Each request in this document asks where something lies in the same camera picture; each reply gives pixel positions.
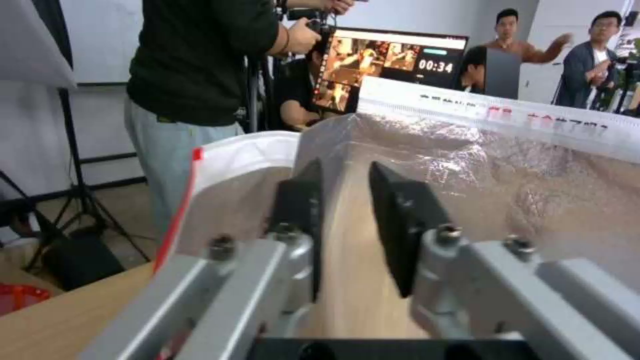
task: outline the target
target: person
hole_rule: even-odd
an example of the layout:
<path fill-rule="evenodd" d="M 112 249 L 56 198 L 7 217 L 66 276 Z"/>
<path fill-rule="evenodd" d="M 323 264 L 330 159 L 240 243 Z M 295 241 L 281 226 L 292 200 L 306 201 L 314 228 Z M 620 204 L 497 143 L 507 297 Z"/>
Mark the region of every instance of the person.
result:
<path fill-rule="evenodd" d="M 608 49 L 607 44 L 621 25 L 622 16 L 615 11 L 601 13 L 593 19 L 589 28 L 591 39 L 574 47 L 564 59 L 556 105 L 585 109 L 595 88 L 615 86 L 616 53 Z"/>
<path fill-rule="evenodd" d="M 498 38 L 485 46 L 516 54 L 522 58 L 523 63 L 544 64 L 554 61 L 564 46 L 573 40 L 571 34 L 563 34 L 555 39 L 546 51 L 538 50 L 530 43 L 515 38 L 519 19 L 518 11 L 515 9 L 508 8 L 499 12 L 495 20 L 495 32 Z"/>
<path fill-rule="evenodd" d="M 344 13 L 350 0 L 289 0 Z M 125 126 L 152 196 L 160 236 L 179 207 L 195 147 L 242 134 L 245 56 L 306 54 L 320 39 L 301 19 L 277 21 L 273 0 L 143 0 Z"/>
<path fill-rule="evenodd" d="M 460 65 L 460 75 L 456 81 L 457 90 L 475 94 L 482 94 L 484 92 L 486 49 L 485 46 L 481 45 L 467 51 Z"/>
<path fill-rule="evenodd" d="M 275 79 L 280 118 L 289 129 L 299 129 L 320 119 L 313 96 L 329 37 L 324 34 L 304 59 L 289 62 L 283 76 Z"/>

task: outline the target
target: black sweatshirt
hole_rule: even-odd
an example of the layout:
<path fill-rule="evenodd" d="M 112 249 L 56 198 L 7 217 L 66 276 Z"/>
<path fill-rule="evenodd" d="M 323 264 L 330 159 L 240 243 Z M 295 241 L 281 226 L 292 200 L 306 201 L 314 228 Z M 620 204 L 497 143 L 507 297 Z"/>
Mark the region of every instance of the black sweatshirt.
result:
<path fill-rule="evenodd" d="M 129 97 L 177 122 L 227 126 L 243 105 L 244 55 L 278 36 L 273 0 L 143 0 Z"/>

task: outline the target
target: monitor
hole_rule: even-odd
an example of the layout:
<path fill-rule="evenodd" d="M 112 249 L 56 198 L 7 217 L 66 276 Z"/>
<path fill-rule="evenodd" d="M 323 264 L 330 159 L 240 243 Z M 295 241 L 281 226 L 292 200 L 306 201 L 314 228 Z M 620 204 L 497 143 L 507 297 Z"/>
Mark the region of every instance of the monitor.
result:
<path fill-rule="evenodd" d="M 335 28 L 314 89 L 314 104 L 353 113 L 365 76 L 452 88 L 468 37 Z"/>
<path fill-rule="evenodd" d="M 487 49 L 484 94 L 518 100 L 521 64 L 522 59 L 516 54 Z"/>

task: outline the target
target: laptop screen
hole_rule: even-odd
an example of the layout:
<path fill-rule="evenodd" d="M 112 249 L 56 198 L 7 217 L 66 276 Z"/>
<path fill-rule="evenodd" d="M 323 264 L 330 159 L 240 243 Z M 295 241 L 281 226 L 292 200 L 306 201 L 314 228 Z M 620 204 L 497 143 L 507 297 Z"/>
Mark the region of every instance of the laptop screen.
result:
<path fill-rule="evenodd" d="M 334 29 L 314 104 L 337 114 L 355 112 L 365 76 L 451 88 L 467 42 L 454 35 Z"/>

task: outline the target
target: light gray pants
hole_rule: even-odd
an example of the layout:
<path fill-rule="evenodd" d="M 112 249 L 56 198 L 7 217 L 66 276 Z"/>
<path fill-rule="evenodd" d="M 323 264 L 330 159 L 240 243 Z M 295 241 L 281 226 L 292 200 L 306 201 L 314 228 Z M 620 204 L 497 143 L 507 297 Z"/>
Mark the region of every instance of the light gray pants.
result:
<path fill-rule="evenodd" d="M 241 135 L 238 124 L 209 127 L 159 122 L 158 116 L 127 99 L 125 126 L 147 177 L 157 237 L 162 240 L 186 190 L 193 149 Z"/>

